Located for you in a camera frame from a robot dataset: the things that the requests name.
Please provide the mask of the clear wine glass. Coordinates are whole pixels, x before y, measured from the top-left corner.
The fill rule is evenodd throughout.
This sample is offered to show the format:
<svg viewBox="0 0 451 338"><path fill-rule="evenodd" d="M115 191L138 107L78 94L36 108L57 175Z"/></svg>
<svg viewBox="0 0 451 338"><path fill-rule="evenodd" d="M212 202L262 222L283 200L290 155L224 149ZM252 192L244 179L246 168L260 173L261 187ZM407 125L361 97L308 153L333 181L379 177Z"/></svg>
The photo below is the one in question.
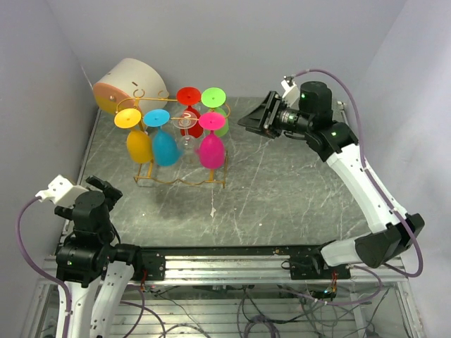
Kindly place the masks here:
<svg viewBox="0 0 451 338"><path fill-rule="evenodd" d="M192 155L198 148L198 140L190 134L190 130L197 124L197 116L188 110L177 113L172 117L173 125L181 132L178 148L184 156Z"/></svg>

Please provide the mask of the pink plastic wine glass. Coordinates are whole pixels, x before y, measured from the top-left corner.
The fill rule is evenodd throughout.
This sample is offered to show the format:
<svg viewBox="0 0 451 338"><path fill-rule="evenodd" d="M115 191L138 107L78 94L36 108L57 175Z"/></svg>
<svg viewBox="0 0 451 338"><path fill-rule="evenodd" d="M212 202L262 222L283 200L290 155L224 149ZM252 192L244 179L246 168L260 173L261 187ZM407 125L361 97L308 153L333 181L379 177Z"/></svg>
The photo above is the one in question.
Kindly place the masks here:
<svg viewBox="0 0 451 338"><path fill-rule="evenodd" d="M201 127L209 131L209 134L202 140L198 150L199 161L205 168L218 169L224 164L225 147L214 132L221 129L225 123L225 117L215 111L209 111L199 119Z"/></svg>

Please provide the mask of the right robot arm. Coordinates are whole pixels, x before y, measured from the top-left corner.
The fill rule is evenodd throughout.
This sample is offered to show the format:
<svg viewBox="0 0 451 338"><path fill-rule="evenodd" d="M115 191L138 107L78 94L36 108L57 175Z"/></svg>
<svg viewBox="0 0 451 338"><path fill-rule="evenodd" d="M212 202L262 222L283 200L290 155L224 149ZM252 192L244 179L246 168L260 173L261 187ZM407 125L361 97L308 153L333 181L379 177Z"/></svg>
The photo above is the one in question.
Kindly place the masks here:
<svg viewBox="0 0 451 338"><path fill-rule="evenodd" d="M270 91L238 124L248 132L275 139L281 135L302 140L343 181L362 210L369 233L321 245L310 268L327 278L339 265L363 263L369 268L389 266L389 260L417 245L425 222L408 213L366 162L350 127L333 119L333 94L323 82L297 86L282 82L283 95Z"/></svg>

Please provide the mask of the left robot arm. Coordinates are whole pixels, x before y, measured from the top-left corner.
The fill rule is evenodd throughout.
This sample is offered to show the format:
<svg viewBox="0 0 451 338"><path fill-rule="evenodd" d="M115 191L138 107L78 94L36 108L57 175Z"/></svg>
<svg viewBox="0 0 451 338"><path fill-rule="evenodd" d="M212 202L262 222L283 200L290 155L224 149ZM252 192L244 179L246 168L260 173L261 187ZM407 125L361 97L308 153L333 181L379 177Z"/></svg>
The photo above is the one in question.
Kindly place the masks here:
<svg viewBox="0 0 451 338"><path fill-rule="evenodd" d="M60 306L57 337L108 337L114 313L129 281L162 281L166 262L156 252L118 243L110 212L122 192L96 176L93 189L63 176L50 184L56 215L73 223L73 231L56 252Z"/></svg>

